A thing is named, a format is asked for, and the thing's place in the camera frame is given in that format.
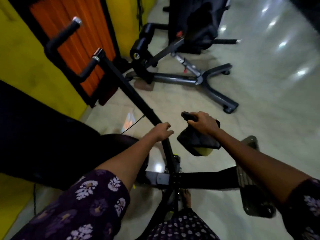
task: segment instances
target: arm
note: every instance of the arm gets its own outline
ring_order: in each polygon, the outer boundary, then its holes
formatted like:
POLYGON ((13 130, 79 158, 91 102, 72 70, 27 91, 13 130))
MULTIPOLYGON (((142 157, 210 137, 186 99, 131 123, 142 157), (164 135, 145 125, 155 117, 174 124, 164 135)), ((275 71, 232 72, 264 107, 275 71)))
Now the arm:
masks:
POLYGON ((262 152, 241 143, 220 129, 210 115, 204 112, 193 113, 198 122, 188 123, 203 134, 213 136, 230 156, 250 175, 264 186, 281 205, 299 184, 310 178, 309 175, 278 161, 262 152))
POLYGON ((170 127, 171 125, 168 122, 156 125, 138 142, 122 153, 100 164, 96 169, 104 169, 112 172, 123 182, 130 192, 151 148, 158 141, 163 141, 174 133, 172 130, 168 130, 170 127))

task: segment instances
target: purple floral dress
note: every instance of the purple floral dress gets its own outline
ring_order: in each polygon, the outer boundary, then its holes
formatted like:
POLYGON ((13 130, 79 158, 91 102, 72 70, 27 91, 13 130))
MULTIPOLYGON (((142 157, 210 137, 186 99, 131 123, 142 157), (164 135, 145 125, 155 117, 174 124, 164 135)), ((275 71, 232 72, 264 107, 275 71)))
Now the purple floral dress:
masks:
MULTIPOLYGON (((130 203, 113 173, 93 170, 27 223, 12 240, 113 239, 130 203)), ((294 239, 320 240, 320 183, 303 182, 290 194, 282 218, 294 239)), ((150 231, 147 239, 219 239, 191 208, 150 231)))

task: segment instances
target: forearm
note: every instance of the forearm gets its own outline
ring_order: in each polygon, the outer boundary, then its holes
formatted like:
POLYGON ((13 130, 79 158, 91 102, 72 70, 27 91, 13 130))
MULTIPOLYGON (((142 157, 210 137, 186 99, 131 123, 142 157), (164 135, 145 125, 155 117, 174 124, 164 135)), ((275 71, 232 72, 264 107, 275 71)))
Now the forearm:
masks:
POLYGON ((146 134, 128 149, 100 164, 96 169, 114 173, 130 191, 144 160, 155 143, 155 138, 146 134))
POLYGON ((231 157, 283 204, 309 175, 241 143, 222 129, 210 132, 231 157))

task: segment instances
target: foot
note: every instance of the foot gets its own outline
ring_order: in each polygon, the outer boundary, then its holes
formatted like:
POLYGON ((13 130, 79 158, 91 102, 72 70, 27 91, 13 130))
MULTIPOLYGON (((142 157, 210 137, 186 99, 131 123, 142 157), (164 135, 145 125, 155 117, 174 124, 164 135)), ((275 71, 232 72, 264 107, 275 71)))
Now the foot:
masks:
POLYGON ((191 208, 191 194, 187 189, 181 189, 182 192, 182 202, 184 208, 191 208))

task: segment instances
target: person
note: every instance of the person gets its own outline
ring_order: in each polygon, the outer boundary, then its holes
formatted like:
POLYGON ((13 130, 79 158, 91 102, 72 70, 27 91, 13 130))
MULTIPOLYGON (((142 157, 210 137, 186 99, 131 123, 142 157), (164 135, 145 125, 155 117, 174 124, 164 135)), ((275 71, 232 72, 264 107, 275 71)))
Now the person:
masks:
MULTIPOLYGON (((230 156, 270 193, 294 239, 320 239, 320 182, 309 175, 241 143, 220 129, 207 113, 188 121, 220 142, 230 156)), ((13 240, 113 239, 130 203, 129 192, 153 145, 174 132, 169 123, 156 125, 137 143, 80 178, 56 201, 30 220, 13 240)), ((150 231, 147 239, 219 239, 191 209, 183 190, 184 209, 150 231)))

